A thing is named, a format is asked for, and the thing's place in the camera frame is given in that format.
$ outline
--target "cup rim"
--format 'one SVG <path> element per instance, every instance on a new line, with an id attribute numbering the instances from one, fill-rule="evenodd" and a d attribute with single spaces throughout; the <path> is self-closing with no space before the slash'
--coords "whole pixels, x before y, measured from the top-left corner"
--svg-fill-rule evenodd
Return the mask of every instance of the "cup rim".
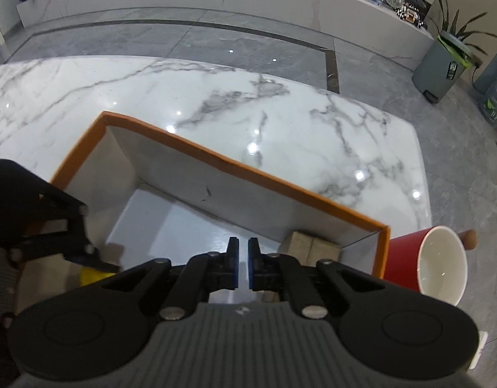
<path id="1" fill-rule="evenodd" d="M 466 250 L 464 249 L 464 245 L 462 244 L 462 241 L 460 240 L 459 236 L 457 235 L 457 233 L 451 229 L 451 228 L 448 228 L 447 226 L 441 226 L 441 225 L 438 225 L 438 226 L 434 226 L 433 228 L 431 228 L 427 233 L 426 235 L 424 235 L 424 238 L 423 240 L 421 241 L 421 244 L 419 246 L 419 252 L 417 253 L 417 285 L 419 286 L 419 292 L 426 295 L 426 293 L 424 292 L 423 290 L 423 286 L 421 285 L 421 275 L 420 275 L 420 261 L 421 261 L 421 252 L 423 250 L 423 246 L 424 246 L 424 243 L 426 242 L 426 240 L 428 239 L 428 237 L 434 233 L 436 230 L 439 230 L 439 229 L 445 229 L 447 231 L 450 231 L 454 237 L 455 237 L 455 240 L 457 241 L 457 245 L 460 247 L 460 251 L 462 253 L 462 257 L 464 258 L 464 275 L 465 275 L 465 282 L 466 284 L 464 284 L 464 286 L 462 287 L 462 289 L 460 290 L 460 294 L 457 298 L 457 301 L 454 303 L 455 306 L 457 306 L 460 302 L 460 300 L 462 299 L 462 296 L 464 296 L 464 292 L 466 290 L 466 285 L 467 285 L 467 281 L 468 281 L 468 259 L 466 257 Z"/>

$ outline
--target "gray ribbed surface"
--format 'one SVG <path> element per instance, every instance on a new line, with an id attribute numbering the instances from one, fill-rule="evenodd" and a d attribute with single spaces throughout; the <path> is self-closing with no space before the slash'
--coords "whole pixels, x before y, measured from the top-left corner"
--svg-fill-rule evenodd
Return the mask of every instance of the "gray ribbed surface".
<path id="1" fill-rule="evenodd" d="M 477 387 L 464 373 L 410 382 L 374 372 L 353 359 L 324 321 L 297 317 L 289 304 L 201 304 L 181 322 L 157 327 L 144 351 L 119 371 L 83 382 L 31 376 L 13 387 L 397 388 Z"/>
<path id="2" fill-rule="evenodd" d="M 17 270 L 6 259 L 6 251 L 0 248 L 0 317 L 5 312 L 13 312 L 14 291 Z"/>

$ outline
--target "plastic bottle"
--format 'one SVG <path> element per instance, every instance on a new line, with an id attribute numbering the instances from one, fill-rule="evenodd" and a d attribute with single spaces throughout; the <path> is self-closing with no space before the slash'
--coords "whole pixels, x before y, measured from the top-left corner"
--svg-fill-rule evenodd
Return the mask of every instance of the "plastic bottle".
<path id="1" fill-rule="evenodd" d="M 497 124 L 497 80 L 487 90 L 480 110 L 489 121 Z"/>

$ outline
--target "white marble tabletop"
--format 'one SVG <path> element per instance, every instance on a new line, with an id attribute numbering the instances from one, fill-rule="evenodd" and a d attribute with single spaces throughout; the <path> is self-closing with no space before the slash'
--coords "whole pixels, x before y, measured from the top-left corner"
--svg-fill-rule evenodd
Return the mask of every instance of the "white marble tabletop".
<path id="1" fill-rule="evenodd" d="M 411 124 L 327 90 L 213 64 L 74 57 L 0 66 L 0 158 L 50 180 L 105 110 L 352 207 L 392 236 L 431 226 Z"/>

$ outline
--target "white marble counter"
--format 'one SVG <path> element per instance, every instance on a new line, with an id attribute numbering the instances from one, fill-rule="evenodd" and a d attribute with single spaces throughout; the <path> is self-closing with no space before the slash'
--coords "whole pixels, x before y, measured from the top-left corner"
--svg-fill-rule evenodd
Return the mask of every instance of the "white marble counter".
<path id="1" fill-rule="evenodd" d="M 433 44 L 427 31 L 364 0 L 32 0 L 19 4 L 17 10 L 29 27 L 95 11 L 139 7 L 203 8 L 290 23 L 352 42 L 411 70 Z"/>
<path id="2" fill-rule="evenodd" d="M 350 206 L 393 236 L 431 225 L 411 124 L 326 90 L 213 64 L 75 57 L 0 66 L 0 158 L 49 180 L 104 110 Z"/>

